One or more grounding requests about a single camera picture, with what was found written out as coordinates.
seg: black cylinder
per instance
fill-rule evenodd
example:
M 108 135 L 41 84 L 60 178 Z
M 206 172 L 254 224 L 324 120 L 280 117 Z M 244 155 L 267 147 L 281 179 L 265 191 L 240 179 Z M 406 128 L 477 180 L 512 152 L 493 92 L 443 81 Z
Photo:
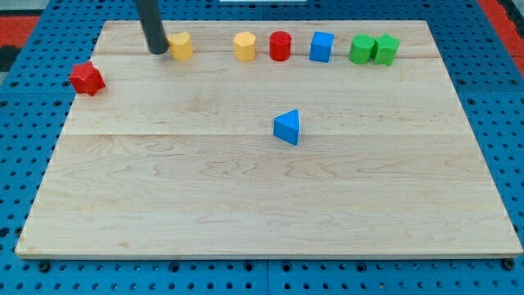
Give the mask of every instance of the black cylinder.
M 137 4 L 138 15 L 146 35 L 149 51 L 153 54 L 166 52 L 169 45 L 165 38 L 158 3 L 156 0 L 134 0 L 134 2 Z

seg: blue pegboard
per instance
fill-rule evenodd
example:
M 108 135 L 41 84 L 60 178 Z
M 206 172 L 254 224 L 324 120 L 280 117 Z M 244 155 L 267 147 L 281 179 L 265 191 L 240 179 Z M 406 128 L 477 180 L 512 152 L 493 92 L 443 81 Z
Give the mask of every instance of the blue pegboard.
M 524 240 L 524 82 L 474 0 L 160 0 L 166 20 L 426 20 L 514 228 Z M 524 259 L 22 261 L 14 254 L 74 98 L 67 76 L 131 0 L 51 0 L 0 88 L 0 293 L 522 293 Z

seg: toy block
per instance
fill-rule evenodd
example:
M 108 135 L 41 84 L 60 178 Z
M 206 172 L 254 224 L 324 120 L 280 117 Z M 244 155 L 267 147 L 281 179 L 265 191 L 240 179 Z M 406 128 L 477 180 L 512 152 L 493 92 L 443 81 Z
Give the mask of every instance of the toy block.
M 256 54 L 256 37 L 250 32 L 235 34 L 233 40 L 235 57 L 239 61 L 253 61 Z
M 171 34 L 168 38 L 171 56 L 177 61 L 186 61 L 193 55 L 191 35 L 188 32 Z
M 106 87 L 102 74 L 90 61 L 81 65 L 73 65 L 69 81 L 76 93 L 86 93 L 89 96 L 94 96 L 99 89 Z
M 291 35 L 277 31 L 269 36 L 269 56 L 274 61 L 285 61 L 291 53 Z
M 351 41 L 348 58 L 357 65 L 366 64 L 371 60 L 375 48 L 375 39 L 366 34 L 358 34 L 353 38 L 353 41 Z
M 377 43 L 375 65 L 391 66 L 399 48 L 400 40 L 391 37 L 389 34 L 384 34 L 375 38 L 375 42 Z
M 334 34 L 314 32 L 309 49 L 309 59 L 311 61 L 329 62 L 334 39 Z
M 300 119 L 298 110 L 289 111 L 274 119 L 273 135 L 293 145 L 298 144 Z

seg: wood grain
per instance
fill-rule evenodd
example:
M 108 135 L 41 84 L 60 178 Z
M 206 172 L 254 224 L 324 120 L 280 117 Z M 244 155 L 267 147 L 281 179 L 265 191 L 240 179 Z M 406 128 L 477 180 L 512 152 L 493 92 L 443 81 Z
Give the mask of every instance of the wood grain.
M 186 62 L 110 21 L 108 87 L 71 107 L 16 252 L 31 259 L 510 257 L 522 247 L 422 21 L 166 21 Z M 257 35 L 236 61 L 233 35 Z M 268 56 L 271 32 L 293 56 Z M 336 35 L 329 64 L 307 58 Z M 352 36 L 402 39 L 392 67 L 347 60 Z M 272 135 L 298 107 L 298 146 Z

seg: blue triangular prism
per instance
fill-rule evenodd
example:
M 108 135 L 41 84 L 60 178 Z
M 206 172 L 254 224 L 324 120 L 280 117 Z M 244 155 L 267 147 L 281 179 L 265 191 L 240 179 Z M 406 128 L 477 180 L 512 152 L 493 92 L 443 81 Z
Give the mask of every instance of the blue triangular prism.
M 273 134 L 290 144 L 298 144 L 298 134 L 300 131 L 298 110 L 289 111 L 275 118 Z

